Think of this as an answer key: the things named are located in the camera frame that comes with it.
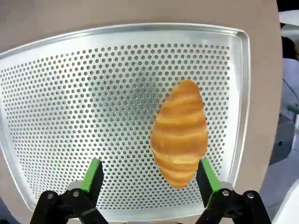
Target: gray machine part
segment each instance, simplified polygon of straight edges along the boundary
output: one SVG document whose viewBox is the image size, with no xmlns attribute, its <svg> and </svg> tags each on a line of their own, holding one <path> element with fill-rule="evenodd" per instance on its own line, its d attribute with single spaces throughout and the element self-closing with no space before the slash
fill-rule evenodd
<svg viewBox="0 0 299 224">
<path fill-rule="evenodd" d="M 269 165 L 288 157 L 292 149 L 294 131 L 295 125 L 293 121 L 280 113 Z"/>
</svg>

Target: screw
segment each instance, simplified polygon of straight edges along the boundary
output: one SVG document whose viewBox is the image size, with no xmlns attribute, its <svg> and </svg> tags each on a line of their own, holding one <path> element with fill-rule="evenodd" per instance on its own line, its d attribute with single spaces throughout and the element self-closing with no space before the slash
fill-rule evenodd
<svg viewBox="0 0 299 224">
<path fill-rule="evenodd" d="M 224 196 L 229 196 L 229 191 L 228 191 L 228 190 L 224 190 L 224 191 L 222 192 L 222 194 L 223 194 Z"/>
<path fill-rule="evenodd" d="M 78 195 L 79 195 L 79 192 L 74 191 L 73 196 L 74 196 L 74 197 L 78 197 Z"/>
<path fill-rule="evenodd" d="M 250 199 L 252 199 L 252 198 L 254 197 L 254 195 L 253 195 L 251 192 L 249 192 L 249 193 L 247 194 L 247 197 L 249 197 Z"/>
<path fill-rule="evenodd" d="M 54 195 L 52 193 L 48 194 L 48 199 L 51 199 Z"/>
</svg>

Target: green gripper pad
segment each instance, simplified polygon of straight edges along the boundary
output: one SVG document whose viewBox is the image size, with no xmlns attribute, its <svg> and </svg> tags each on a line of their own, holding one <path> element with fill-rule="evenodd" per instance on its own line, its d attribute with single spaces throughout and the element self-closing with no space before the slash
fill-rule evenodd
<svg viewBox="0 0 299 224">
<path fill-rule="evenodd" d="M 205 208 L 207 208 L 211 202 L 213 194 L 221 189 L 221 183 L 208 159 L 201 159 L 199 161 L 196 181 L 203 204 Z"/>
<path fill-rule="evenodd" d="M 93 182 L 93 177 L 101 163 L 101 160 L 97 158 L 93 158 L 92 161 L 89 164 L 88 170 L 85 173 L 84 179 L 81 183 L 80 188 L 85 191 L 86 193 L 89 192 L 91 184 Z"/>
</svg>

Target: croissant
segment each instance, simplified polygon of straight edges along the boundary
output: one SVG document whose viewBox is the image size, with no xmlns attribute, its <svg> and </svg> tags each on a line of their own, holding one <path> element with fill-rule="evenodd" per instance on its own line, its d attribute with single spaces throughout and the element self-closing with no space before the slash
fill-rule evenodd
<svg viewBox="0 0 299 224">
<path fill-rule="evenodd" d="M 182 81 L 162 105 L 150 137 L 155 162 L 173 187 L 183 188 L 193 178 L 207 137 L 199 88 Z"/>
</svg>

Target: perforated baking tray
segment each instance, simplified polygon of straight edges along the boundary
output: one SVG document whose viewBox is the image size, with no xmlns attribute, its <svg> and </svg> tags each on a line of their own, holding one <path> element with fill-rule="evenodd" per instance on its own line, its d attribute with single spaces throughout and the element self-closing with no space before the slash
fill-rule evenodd
<svg viewBox="0 0 299 224">
<path fill-rule="evenodd" d="M 195 180 L 177 190 L 150 149 L 159 106 L 183 79 L 200 87 L 206 157 L 233 182 L 249 97 L 249 39 L 198 24 L 121 25 L 60 35 L 0 55 L 0 142 L 30 209 L 103 161 L 98 209 L 108 221 L 200 214 Z"/>
</svg>

